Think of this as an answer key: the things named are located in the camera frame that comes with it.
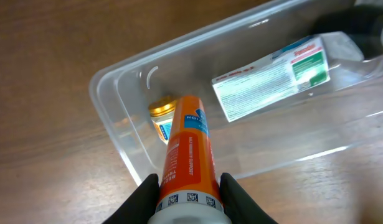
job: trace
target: clear plastic bin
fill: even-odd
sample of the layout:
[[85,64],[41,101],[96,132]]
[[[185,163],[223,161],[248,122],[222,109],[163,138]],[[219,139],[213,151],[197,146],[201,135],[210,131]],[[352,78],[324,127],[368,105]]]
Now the clear plastic bin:
[[148,105],[168,93],[202,99],[217,175],[246,177],[383,138],[383,56],[331,62],[330,82],[231,123],[210,84],[307,36],[320,15],[353,4],[271,1],[99,71],[90,96],[136,183],[162,174],[166,145]]

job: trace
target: jar lid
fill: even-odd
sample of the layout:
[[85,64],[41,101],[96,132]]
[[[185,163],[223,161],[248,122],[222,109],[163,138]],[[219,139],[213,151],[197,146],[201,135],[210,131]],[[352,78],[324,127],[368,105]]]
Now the jar lid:
[[174,111],[177,100],[171,96],[164,96],[148,106],[149,114],[153,117],[166,115]]

